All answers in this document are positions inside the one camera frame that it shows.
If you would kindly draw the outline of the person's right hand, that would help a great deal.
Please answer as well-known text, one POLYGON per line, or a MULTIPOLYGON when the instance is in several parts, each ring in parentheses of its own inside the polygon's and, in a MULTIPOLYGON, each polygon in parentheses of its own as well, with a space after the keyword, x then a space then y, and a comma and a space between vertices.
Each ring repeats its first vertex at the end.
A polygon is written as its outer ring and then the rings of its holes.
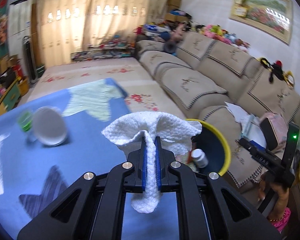
POLYGON ((268 219, 270 221, 279 221, 283 218, 285 214, 285 209, 288 204, 288 198, 289 198, 289 189, 284 189, 281 185, 275 184, 275 183, 268 183, 266 182, 266 175, 261 175, 259 188, 258 188, 258 200, 264 200, 266 197, 266 193, 264 192, 267 185, 270 186, 270 188, 277 194, 278 199, 271 210, 271 212, 268 215, 268 219))

